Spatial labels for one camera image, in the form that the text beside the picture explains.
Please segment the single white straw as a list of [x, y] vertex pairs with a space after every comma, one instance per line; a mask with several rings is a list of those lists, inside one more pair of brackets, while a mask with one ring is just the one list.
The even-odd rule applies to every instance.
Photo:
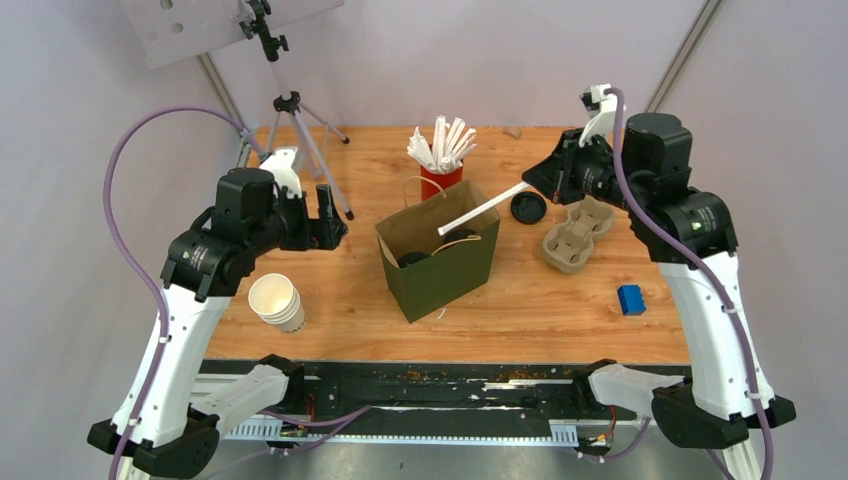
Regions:
[[530, 184], [528, 184], [527, 182], [521, 181], [518, 184], [510, 187], [509, 189], [503, 191], [502, 193], [496, 195], [494, 198], [487, 200], [483, 204], [474, 207], [470, 211], [462, 214], [461, 216], [455, 218], [454, 220], [440, 226], [437, 229], [437, 233], [440, 236], [445, 236], [448, 232], [459, 227], [461, 224], [482, 215], [486, 211], [488, 211], [492, 208], [495, 208], [501, 202], [507, 200], [508, 198], [510, 198], [510, 197], [512, 197], [512, 196], [514, 196], [518, 193], [521, 193], [521, 192], [529, 189], [530, 187], [531, 187]]

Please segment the black coffee cup lid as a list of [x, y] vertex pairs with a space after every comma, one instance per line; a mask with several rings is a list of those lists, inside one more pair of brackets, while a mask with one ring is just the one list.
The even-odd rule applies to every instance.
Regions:
[[431, 255], [421, 251], [408, 252], [398, 258], [397, 263], [399, 268], [407, 268], [418, 262], [430, 258]]

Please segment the stack of white cups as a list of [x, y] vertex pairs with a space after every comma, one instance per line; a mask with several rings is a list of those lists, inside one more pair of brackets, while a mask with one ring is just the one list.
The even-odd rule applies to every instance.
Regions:
[[248, 292], [248, 305], [265, 323], [287, 334], [301, 331], [306, 315], [299, 291], [285, 275], [257, 279]]

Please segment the green paper bag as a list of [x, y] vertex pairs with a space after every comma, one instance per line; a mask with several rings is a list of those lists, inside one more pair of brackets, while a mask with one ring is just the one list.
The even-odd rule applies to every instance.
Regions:
[[[426, 201], [406, 204], [375, 225], [387, 285], [408, 322], [414, 323], [488, 282], [500, 229], [496, 209], [453, 229], [472, 229], [480, 240], [444, 249], [445, 236], [437, 233], [440, 226], [487, 200], [474, 182], [464, 180]], [[399, 268], [398, 258], [413, 251], [431, 257]]]

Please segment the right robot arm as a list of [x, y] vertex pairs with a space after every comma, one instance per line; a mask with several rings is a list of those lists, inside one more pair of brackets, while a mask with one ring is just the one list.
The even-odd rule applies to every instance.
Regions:
[[623, 180], [615, 175], [610, 143], [597, 136], [580, 145], [580, 135], [564, 131], [552, 153], [522, 178], [557, 204], [592, 197], [628, 213], [670, 288], [691, 373], [663, 377], [602, 360], [572, 388], [575, 411], [592, 418], [609, 405], [622, 407], [654, 419], [678, 447], [710, 450], [741, 443], [753, 429], [794, 421], [794, 403], [773, 391], [752, 347], [728, 207], [689, 183], [691, 132], [672, 114], [630, 117]]

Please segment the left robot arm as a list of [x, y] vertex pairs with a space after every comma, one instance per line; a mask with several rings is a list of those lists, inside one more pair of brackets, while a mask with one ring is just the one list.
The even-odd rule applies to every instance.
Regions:
[[139, 371], [119, 410], [91, 426], [91, 446], [151, 476], [187, 479], [254, 414], [304, 405], [302, 365], [275, 354], [205, 400], [192, 401], [191, 392], [211, 336], [257, 260], [272, 250], [333, 250], [347, 234], [331, 187], [315, 193], [310, 217], [306, 195], [278, 174], [234, 168], [218, 180], [213, 205], [168, 248]]

